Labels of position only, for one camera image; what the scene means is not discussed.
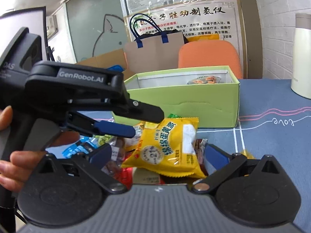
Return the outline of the person's left hand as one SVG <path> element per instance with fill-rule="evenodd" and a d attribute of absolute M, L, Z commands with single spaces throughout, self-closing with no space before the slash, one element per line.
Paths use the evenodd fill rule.
<path fill-rule="evenodd" d="M 8 128 L 13 119 L 13 109 L 7 106 L 1 110 L 1 131 Z M 50 145 L 58 147 L 77 142 L 80 134 L 75 131 L 65 131 Z M 12 192 L 21 191 L 32 171 L 46 154 L 44 151 L 14 151 L 9 162 L 1 160 L 1 186 Z"/>

